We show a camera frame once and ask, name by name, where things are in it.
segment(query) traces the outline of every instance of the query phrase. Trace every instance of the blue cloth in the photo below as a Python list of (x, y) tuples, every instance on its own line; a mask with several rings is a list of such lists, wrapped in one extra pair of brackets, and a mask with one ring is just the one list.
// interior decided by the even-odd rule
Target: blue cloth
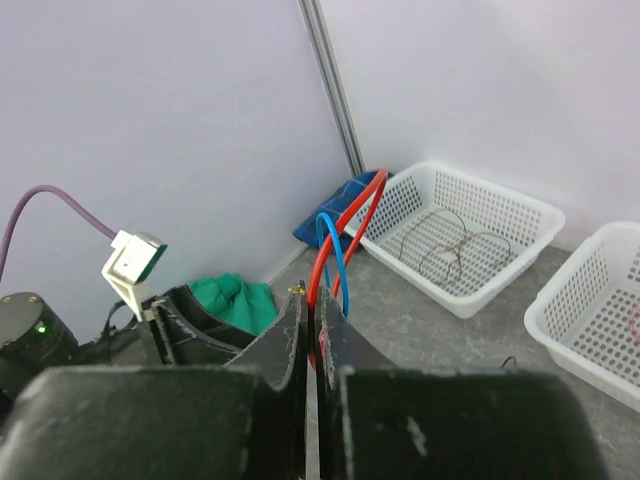
[[(329, 215), (331, 220), (333, 220), (333, 223), (336, 223), (342, 212), (344, 212), (356, 197), (362, 193), (367, 185), (371, 183), (371, 180), (376, 176), (376, 173), (378, 173), (377, 170), (361, 173), (343, 184), (292, 232), (293, 236), (313, 248), (319, 248), (316, 217), (320, 213), (324, 212)], [(351, 237), (349, 235), (346, 233), (340, 235), (340, 248), (343, 252), (349, 248), (350, 244)]]

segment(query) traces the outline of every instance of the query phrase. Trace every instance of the wire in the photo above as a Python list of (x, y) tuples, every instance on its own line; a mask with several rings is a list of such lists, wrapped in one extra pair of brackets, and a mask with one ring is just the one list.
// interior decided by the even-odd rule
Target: wire
[[(381, 168), (376, 173), (375, 177), (371, 180), (369, 185), (356, 197), (356, 199), (347, 207), (347, 209), (340, 215), (338, 221), (336, 222), (336, 231), (338, 234), (341, 234), (344, 230), (344, 227), (347, 226), (349, 221), (353, 218), (353, 216), (360, 210), (360, 208), (369, 200), (369, 197), (374, 194), (373, 200), (369, 206), (369, 211), (365, 216), (364, 220), (360, 224), (360, 228), (356, 232), (349, 248), (347, 249), (347, 253), (344, 255), (344, 264), (345, 266), (349, 264), (349, 260), (353, 256), (358, 244), (360, 243), (360, 239), (364, 235), (367, 227), (369, 226), (369, 222), (371, 222), (371, 218), (373, 217), (373, 213), (378, 207), (378, 203), (380, 202), (380, 198), (382, 197), (382, 193), (384, 192), (384, 187), (387, 183), (388, 172), (385, 168)], [(316, 257), (316, 262), (313, 265), (313, 269), (311, 270), (311, 278), (309, 279), (309, 290), (307, 291), (307, 306), (309, 307), (309, 318), (314, 318), (314, 313), (316, 309), (316, 301), (318, 300), (318, 288), (320, 286), (320, 279), (322, 278), (322, 273), (324, 269), (324, 264), (327, 262), (329, 258), (329, 253), (331, 252), (331, 239), (325, 239), (324, 243), (320, 247), (320, 251), (318, 252), (318, 256)], [(340, 289), (340, 276), (337, 275), (333, 284), (333, 294), (336, 295), (338, 290)], [(314, 332), (313, 325), (309, 329), (310, 332)], [(316, 357), (315, 352), (313, 351), (315, 342), (311, 344), (311, 349), (309, 350), (309, 362), (311, 366), (315, 370), (316, 368)]]
[[(322, 245), (324, 242), (324, 234), (322, 233), (322, 222), (327, 225), (329, 229), (329, 238), (333, 243), (333, 251), (336, 254), (336, 263), (338, 264), (338, 275), (342, 279), (342, 313), (344, 318), (349, 316), (349, 285), (347, 284), (347, 272), (342, 258), (342, 248), (340, 247), (340, 235), (336, 231), (336, 227), (333, 225), (331, 217), (326, 213), (319, 213), (316, 217), (316, 231), (318, 232), (318, 245)], [(331, 288), (331, 280), (329, 279), (329, 267), (324, 264), (324, 278), (327, 284), (327, 288)]]
[(631, 306), (631, 310), (629, 310), (629, 320), (627, 321), (629, 325), (629, 332), (631, 332), (631, 336), (633, 337), (633, 344), (640, 345), (640, 333), (636, 329), (636, 312), (638, 307), (640, 306), (640, 298), (636, 300), (636, 302)]
[[(472, 233), (467, 229), (467, 225), (465, 223), (465, 221), (462, 219), (462, 217), (460, 215), (458, 215), (456, 212), (454, 212), (453, 210), (450, 210), (448, 208), (442, 207), (442, 208), (438, 208), (436, 210), (433, 210), (432, 212), (430, 212), (429, 214), (427, 214), (425, 217), (423, 217), (422, 219), (420, 219), (418, 222), (416, 222), (414, 225), (412, 225), (409, 230), (407, 231), (407, 233), (402, 237), (402, 240), (400, 241), (400, 250), (398, 253), (398, 260), (402, 261), (402, 252), (404, 249), (404, 243), (406, 241), (407, 238), (410, 237), (410, 235), (420, 226), (422, 225), (426, 220), (430, 219), (433, 217), (433, 215), (441, 213), (441, 212), (448, 212), (453, 214), (458, 220), (460, 220), (460, 223), (462, 224), (462, 230), (463, 230), (463, 234), (462, 234), (462, 238), (457, 241), (456, 243), (452, 244), (452, 245), (446, 245), (444, 243), (438, 243), (434, 246), (432, 246), (429, 251), (427, 253), (425, 253), (424, 255), (422, 255), (422, 257), (420, 257), (420, 261), (418, 262), (418, 273), (427, 278), (426, 274), (422, 273), (422, 266), (425, 262), (425, 260), (427, 258), (429, 258), (432, 254), (442, 254), (442, 253), (447, 253), (447, 252), (451, 252), (455, 258), (453, 260), (451, 260), (448, 265), (447, 265), (447, 271), (446, 274), (444, 276), (444, 278), (440, 281), (434, 281), (431, 280), (433, 283), (435, 283), (436, 285), (440, 286), (440, 287), (444, 287), (450, 283), (456, 283), (458, 281), (460, 281), (462, 279), (462, 250), (464, 249), (464, 247), (466, 247), (467, 245), (469, 245), (471, 242), (473, 242), (473, 240), (477, 237), (480, 236), (489, 236), (489, 237), (493, 237), (496, 238), (498, 240), (502, 240), (503, 242), (505, 242), (507, 244), (507, 255), (505, 256), (505, 258), (503, 260), (498, 260), (497, 262), (489, 265), (491, 268), (496, 268), (498, 266), (500, 266), (501, 264), (507, 263), (509, 261), (509, 259), (511, 258), (511, 256), (513, 255), (513, 248), (511, 245), (511, 242), (503, 237), (502, 235), (498, 235), (497, 233), (493, 233), (493, 232), (489, 232), (489, 231), (484, 231), (484, 232), (477, 232), (477, 233)], [(453, 263), (456, 262), (458, 263), (458, 276), (455, 277), (453, 280), (449, 280), (449, 277), (451, 275), (451, 268), (453, 267)]]
[(13, 209), (13, 212), (11, 213), (11, 217), (9, 217), (9, 221), (7, 222), (7, 227), (4, 231), (4, 237), (2, 238), (2, 246), (0, 246), (0, 281), (2, 281), (4, 267), (7, 263), (7, 254), (9, 253), (9, 245), (11, 244), (11, 237), (13, 236), (16, 224), (18, 223), (18, 218), (20, 218), (20, 214), (22, 213), (22, 210), (24, 210), (27, 202), (29, 202), (29, 200), (31, 200), (33, 196), (41, 192), (49, 192), (58, 196), (63, 202), (73, 208), (78, 213), (78, 215), (80, 215), (87, 222), (93, 225), (100, 233), (106, 235), (111, 240), (116, 237), (116, 232), (111, 230), (104, 223), (102, 223), (91, 213), (89, 213), (88, 210), (86, 210), (82, 205), (76, 202), (67, 192), (65, 192), (61, 188), (54, 187), (53, 185), (38, 185), (29, 189), (22, 196), (22, 198), (20, 198), (15, 208)]
[(115, 313), (120, 310), (122, 307), (126, 305), (124, 300), (118, 300), (113, 306), (109, 309), (109, 313), (107, 314), (107, 321), (104, 323), (104, 329), (102, 330), (101, 338), (105, 335), (107, 336), (107, 361), (109, 365), (113, 365), (111, 361), (111, 318), (115, 315)]
[(505, 368), (509, 364), (509, 362), (512, 363), (513, 368), (518, 366), (518, 360), (516, 359), (516, 357), (514, 357), (513, 355), (510, 355), (504, 359), (504, 362), (502, 362), (502, 365), (500, 365), (500, 368)]
[(441, 213), (441, 212), (448, 212), (448, 213), (451, 213), (452, 215), (455, 215), (458, 218), (458, 220), (460, 220), (460, 223), (462, 224), (462, 240), (467, 238), (467, 224), (464, 222), (462, 217), (460, 215), (458, 215), (456, 212), (454, 212), (453, 210), (449, 209), (449, 208), (445, 208), (445, 207), (437, 208), (436, 210), (433, 210), (432, 212), (429, 212), (428, 215), (426, 215), (419, 222), (417, 222), (415, 225), (413, 225), (409, 229), (409, 231), (402, 237), (402, 240), (400, 241), (400, 253), (398, 253), (398, 260), (402, 261), (402, 250), (404, 249), (404, 242), (407, 239), (407, 237), (409, 237), (426, 220), (429, 220), (432, 216), (436, 215), (437, 213)]

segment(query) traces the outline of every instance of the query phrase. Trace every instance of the blue cable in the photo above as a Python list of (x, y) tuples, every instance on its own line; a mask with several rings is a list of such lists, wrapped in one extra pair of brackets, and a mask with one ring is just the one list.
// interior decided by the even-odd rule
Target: blue cable
[[(340, 274), (340, 282), (342, 287), (342, 313), (344, 318), (349, 316), (349, 285), (347, 284), (347, 271), (344, 266), (344, 259), (342, 257), (342, 248), (340, 247), (340, 236), (336, 230), (335, 225), (331, 217), (325, 212), (321, 212), (316, 217), (316, 231), (318, 232), (318, 248), (322, 247), (324, 242), (324, 234), (322, 233), (322, 222), (327, 225), (329, 229), (329, 235), (331, 236), (331, 243), (333, 243), (333, 251), (336, 254), (336, 263), (338, 264), (338, 272)], [(331, 288), (331, 280), (329, 279), (329, 268), (327, 264), (324, 265), (324, 279), (327, 284), (327, 288)]]

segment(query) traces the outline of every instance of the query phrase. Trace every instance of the metal pole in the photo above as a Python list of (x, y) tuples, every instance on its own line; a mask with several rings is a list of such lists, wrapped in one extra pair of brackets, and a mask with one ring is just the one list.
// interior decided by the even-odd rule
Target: metal pole
[(347, 156), (349, 170), (353, 176), (365, 171), (364, 161), (358, 146), (355, 128), (349, 113), (347, 99), (340, 82), (340, 74), (336, 65), (329, 34), (320, 9), (319, 0), (298, 0), (304, 16), (311, 44), (320, 66), (322, 81), (327, 90), (329, 103), (336, 120), (342, 146)]

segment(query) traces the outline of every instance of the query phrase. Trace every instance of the green cloth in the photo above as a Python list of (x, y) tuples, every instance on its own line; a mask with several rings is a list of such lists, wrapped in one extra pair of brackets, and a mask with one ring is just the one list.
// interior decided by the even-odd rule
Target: green cloth
[(278, 315), (266, 283), (247, 283), (238, 274), (201, 278), (189, 285), (206, 310), (220, 320), (260, 335)]

